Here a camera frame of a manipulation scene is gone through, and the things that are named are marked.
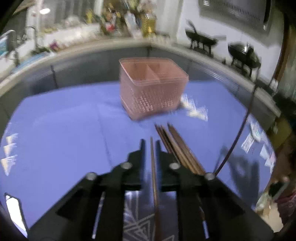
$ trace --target table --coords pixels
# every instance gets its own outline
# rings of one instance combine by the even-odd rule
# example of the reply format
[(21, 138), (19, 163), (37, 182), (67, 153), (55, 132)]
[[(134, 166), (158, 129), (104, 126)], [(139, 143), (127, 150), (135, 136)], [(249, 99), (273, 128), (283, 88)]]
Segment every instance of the table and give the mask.
[[(207, 122), (187, 116), (182, 108), (132, 121), (121, 105), (118, 82), (63, 88), (24, 99), (1, 141), (1, 159), (7, 155), (7, 141), (14, 143), (9, 156), (15, 157), (8, 175), (0, 168), (1, 203), (5, 204), (4, 193), (19, 198), (30, 228), (87, 172), (109, 172), (124, 162), (128, 153), (137, 150), (143, 138), (147, 150), (146, 184), (141, 191), (126, 193), (124, 237), (151, 240), (154, 214), (149, 139), (159, 139), (154, 123), (172, 123), (205, 170), (212, 172), (226, 155), (246, 113), (246, 108), (216, 81), (192, 81), (184, 92), (197, 107), (208, 109)], [(272, 149), (266, 140), (255, 142), (248, 153), (242, 150), (250, 133), (249, 122), (255, 121), (249, 118), (218, 175), (252, 208), (271, 175), (259, 154), (263, 145)], [(163, 239), (177, 239), (175, 193), (160, 194), (160, 215)]]

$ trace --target kitchen counter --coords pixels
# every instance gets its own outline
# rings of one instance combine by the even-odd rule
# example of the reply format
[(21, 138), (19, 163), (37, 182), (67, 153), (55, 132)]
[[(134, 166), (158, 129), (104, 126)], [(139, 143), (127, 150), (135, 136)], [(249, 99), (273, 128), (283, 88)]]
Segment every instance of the kitchen counter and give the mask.
[[(254, 88), (254, 83), (249, 79), (243, 77), (239, 73), (235, 72), (233, 69), (226, 67), (224, 64), (211, 59), (205, 55), (202, 55), (185, 48), (178, 47), (172, 42), (165, 41), (164, 39), (133, 39), (133, 38), (124, 38), (124, 39), (109, 39), (109, 40), (98, 40), (89, 43), (83, 43), (77, 46), (72, 46), (69, 49), (65, 49), (55, 55), (49, 55), (44, 58), (38, 59), (31, 64), (23, 67), (19, 71), (11, 74), (5, 80), (0, 83), (0, 97), (3, 96), (7, 91), (12, 89), (17, 85), (21, 80), (24, 74), (30, 74), (31, 72), (47, 67), (57, 61), (62, 61), (71, 57), (75, 57), (81, 54), (87, 54), (94, 51), (106, 51), (106, 50), (115, 50), (122, 48), (135, 48), (135, 47), (152, 47), (158, 48), (171, 53), (177, 54), (184, 58), (187, 58), (191, 61), (201, 63), (203, 65), (209, 66), (213, 71), (220, 72), (225, 76), (231, 78), (235, 81), (238, 86), (241, 86), (248, 92), (252, 92)], [(272, 100), (272, 97), (263, 89), (258, 88), (256, 90), (255, 96), (262, 101), (268, 109), (270, 109), (275, 116), (279, 117), (281, 111), (275, 105), (275, 102)]]

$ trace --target plastic basket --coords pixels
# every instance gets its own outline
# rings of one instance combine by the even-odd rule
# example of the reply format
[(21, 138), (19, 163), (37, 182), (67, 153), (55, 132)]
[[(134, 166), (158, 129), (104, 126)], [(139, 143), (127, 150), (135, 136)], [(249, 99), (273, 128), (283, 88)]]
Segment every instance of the plastic basket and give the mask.
[(120, 61), (121, 101), (132, 120), (175, 110), (188, 75), (165, 58), (133, 58)]

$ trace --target white wall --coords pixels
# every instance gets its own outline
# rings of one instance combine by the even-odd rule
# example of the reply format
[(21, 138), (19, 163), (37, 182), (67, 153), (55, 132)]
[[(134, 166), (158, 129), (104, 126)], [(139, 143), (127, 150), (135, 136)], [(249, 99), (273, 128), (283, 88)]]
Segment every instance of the white wall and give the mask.
[(228, 53), (227, 44), (229, 42), (249, 42), (254, 46), (255, 52), (262, 58), (260, 76), (271, 80), (279, 59), (283, 39), (284, 19), (280, 11), (277, 9), (274, 11), (271, 30), (266, 35), (228, 16), (204, 10), (200, 11), (198, 0), (184, 0), (177, 40), (180, 43), (189, 45), (190, 41), (185, 34), (185, 29), (190, 28), (186, 23), (187, 19), (194, 23), (197, 31), (210, 36), (227, 36), (225, 42), (221, 41), (213, 48), (213, 53), (216, 58), (222, 59), (226, 57), (228, 63), (231, 62), (231, 57)]

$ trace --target purple table surface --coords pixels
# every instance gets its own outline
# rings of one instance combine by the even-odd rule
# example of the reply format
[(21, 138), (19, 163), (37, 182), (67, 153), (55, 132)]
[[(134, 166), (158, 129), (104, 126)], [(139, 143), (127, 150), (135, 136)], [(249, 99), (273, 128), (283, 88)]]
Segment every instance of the purple table surface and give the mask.
[[(19, 198), (30, 228), (87, 172), (109, 172), (145, 139), (146, 185), (142, 191), (126, 193), (124, 238), (152, 240), (149, 139), (159, 139), (154, 123), (172, 123), (205, 170), (212, 172), (229, 150), (246, 114), (246, 108), (218, 82), (190, 82), (184, 93), (197, 107), (208, 109), (207, 122), (187, 116), (184, 109), (132, 121), (121, 105), (118, 82), (64, 88), (24, 99), (1, 141), (2, 159), (6, 157), (6, 137), (17, 133), (9, 154), (16, 155), (15, 164), (8, 176), (0, 168), (1, 203), (5, 204), (4, 193)], [(259, 155), (262, 142), (255, 142), (248, 154), (242, 150), (249, 133), (247, 123), (218, 177), (254, 207), (271, 174)], [(160, 213), (163, 239), (177, 240), (175, 193), (160, 194)]]

